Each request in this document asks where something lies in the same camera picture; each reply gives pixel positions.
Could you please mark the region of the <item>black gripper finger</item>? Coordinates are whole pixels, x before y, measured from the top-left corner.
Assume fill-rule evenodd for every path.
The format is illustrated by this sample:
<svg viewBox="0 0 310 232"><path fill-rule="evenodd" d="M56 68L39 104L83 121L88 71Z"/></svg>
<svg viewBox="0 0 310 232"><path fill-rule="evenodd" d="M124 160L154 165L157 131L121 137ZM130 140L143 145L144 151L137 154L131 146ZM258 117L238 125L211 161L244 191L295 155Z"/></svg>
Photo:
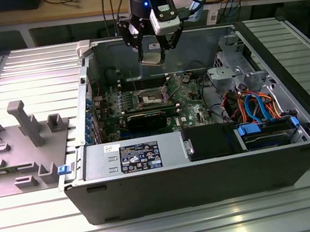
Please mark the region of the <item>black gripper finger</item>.
<svg viewBox="0 0 310 232"><path fill-rule="evenodd" d="M170 40L166 38L165 35L163 36L158 36L156 35L156 39L160 45L160 61L159 64L164 63L165 58L166 58L166 53L165 51L174 49L177 46L178 40L180 39L180 36L183 32L184 26L181 24L178 29L172 34Z"/></svg>
<svg viewBox="0 0 310 232"><path fill-rule="evenodd" d="M130 46L137 50L138 53L138 62L142 62L143 60L143 48L142 48L142 39L144 36L144 26L141 19L138 21L138 25L134 26L130 23L130 19L119 18L117 20L116 26L118 28L118 32L124 40L125 45ZM132 34L130 30L130 26L135 28L137 31L137 36Z"/></svg>

